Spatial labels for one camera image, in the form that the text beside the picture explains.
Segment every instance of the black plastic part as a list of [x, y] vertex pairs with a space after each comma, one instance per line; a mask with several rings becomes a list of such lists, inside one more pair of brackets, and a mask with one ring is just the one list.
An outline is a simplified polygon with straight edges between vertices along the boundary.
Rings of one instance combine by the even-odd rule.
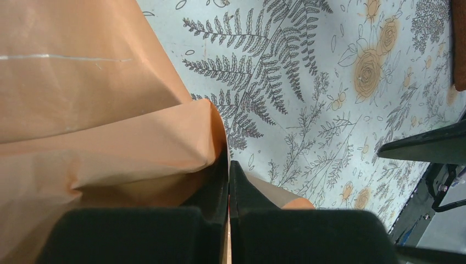
[[466, 255], [440, 251], [433, 249], [422, 249], [411, 246], [397, 246], [397, 256], [414, 264], [460, 264], [466, 263]]
[[278, 210], [230, 165], [232, 262], [398, 263], [385, 228], [363, 211]]
[[396, 160], [466, 164], [466, 120], [384, 144], [378, 155]]
[[228, 160], [175, 208], [87, 208], [65, 214], [37, 263], [221, 263]]

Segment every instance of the floral patterned floor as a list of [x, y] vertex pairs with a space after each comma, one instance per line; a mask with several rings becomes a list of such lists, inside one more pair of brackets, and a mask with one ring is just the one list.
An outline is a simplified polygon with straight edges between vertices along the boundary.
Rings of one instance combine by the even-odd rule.
[[426, 164], [387, 142], [456, 122], [448, 0], [138, 0], [192, 97], [221, 113], [233, 158], [318, 208], [388, 228]]

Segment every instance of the fern print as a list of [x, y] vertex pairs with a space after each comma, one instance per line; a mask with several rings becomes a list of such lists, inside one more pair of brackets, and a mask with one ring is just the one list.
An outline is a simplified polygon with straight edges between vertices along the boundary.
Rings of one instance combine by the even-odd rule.
[[302, 32], [299, 37], [302, 39], [300, 46], [302, 47], [301, 53], [305, 54], [302, 60], [306, 62], [305, 67], [309, 68], [309, 73], [315, 75], [317, 73], [317, 66], [315, 65], [315, 56], [313, 56], [315, 33], [313, 31], [317, 28], [313, 24], [318, 20], [315, 17], [320, 13], [320, 9], [332, 14], [333, 10], [329, 7], [326, 1], [298, 1], [299, 4], [295, 5], [293, 10], [289, 13], [288, 18], [294, 23], [293, 26]]
[[450, 0], [420, 0], [416, 4], [416, 14], [412, 19], [411, 32], [414, 34], [414, 49], [422, 54], [427, 41], [438, 42], [450, 20]]
[[[203, 98], [201, 95], [195, 95], [193, 93], [191, 94], [191, 97], [193, 100]], [[212, 104], [215, 105], [224, 120], [228, 120], [235, 115], [240, 102], [239, 93], [232, 96], [230, 90], [227, 90], [226, 93], [224, 93], [223, 90], [220, 90], [218, 96], [212, 93], [210, 96], [205, 95], [204, 98], [209, 99]]]
[[253, 57], [256, 57], [264, 51], [270, 41], [269, 34], [272, 18], [263, 28], [264, 9], [262, 9], [255, 20], [255, 26], [253, 26], [253, 13], [254, 8], [251, 8], [247, 16], [246, 31], [241, 27], [239, 9], [236, 10], [233, 16], [229, 16], [228, 12], [226, 12], [222, 22], [216, 16], [213, 24], [209, 20], [204, 25], [200, 21], [194, 22], [189, 18], [183, 18], [183, 26], [189, 28], [190, 32], [194, 32], [195, 36], [202, 34], [203, 39], [210, 37], [211, 43], [218, 40], [220, 45], [226, 43], [227, 48], [234, 44], [234, 49], [242, 48], [243, 52], [251, 53]]
[[251, 58], [242, 56], [238, 60], [233, 53], [231, 60], [225, 56], [220, 59], [218, 56], [215, 60], [207, 59], [190, 62], [187, 59], [182, 61], [189, 70], [195, 73], [202, 74], [217, 81], [226, 83], [227, 86], [233, 86], [233, 90], [238, 92], [244, 90], [252, 76], [252, 61]]
[[[217, 56], [215, 60], [183, 60], [189, 70], [227, 83], [227, 86], [232, 86], [232, 91], [242, 93], [236, 113], [229, 121], [231, 124], [225, 124], [229, 145], [233, 149], [244, 150], [247, 147], [246, 138], [263, 136], [249, 117], [251, 113], [267, 124], [276, 124], [268, 113], [267, 101], [281, 114], [288, 114], [283, 100], [285, 78], [296, 97], [304, 102], [298, 56], [300, 51], [306, 54], [305, 66], [312, 69], [309, 72], [317, 74], [315, 57], [311, 56], [314, 50], [310, 47], [314, 43], [311, 39], [315, 37], [312, 31], [317, 27], [313, 24], [317, 18], [312, 15], [320, 10], [332, 13], [327, 2], [322, 0], [299, 0], [294, 4], [292, 0], [265, 0], [259, 12], [255, 12], [254, 8], [248, 11], [245, 24], [241, 23], [239, 9], [232, 15], [226, 12], [222, 20], [216, 16], [205, 23], [183, 18], [183, 26], [194, 32], [195, 36], [202, 35], [203, 39], [210, 38], [211, 43], [218, 41], [219, 45], [226, 45], [227, 48], [241, 48], [242, 52], [250, 55], [239, 60], [235, 54], [231, 59]], [[296, 17], [293, 27], [281, 26], [287, 17]], [[279, 24], [271, 35], [271, 26], [275, 23]], [[251, 59], [254, 57], [259, 57], [255, 66]], [[318, 109], [314, 114], [317, 117], [322, 105], [316, 107]]]

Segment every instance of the white scratch mark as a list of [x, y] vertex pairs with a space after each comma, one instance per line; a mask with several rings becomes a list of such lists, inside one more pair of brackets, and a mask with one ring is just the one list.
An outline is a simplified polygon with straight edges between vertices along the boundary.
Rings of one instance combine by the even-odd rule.
[[87, 57], [72, 57], [56, 54], [31, 54], [31, 55], [0, 55], [0, 61], [7, 59], [37, 59], [37, 58], [52, 58], [52, 59], [73, 59], [77, 61], [105, 61], [105, 62], [127, 62], [132, 59], [108, 59], [108, 58], [87, 58]]

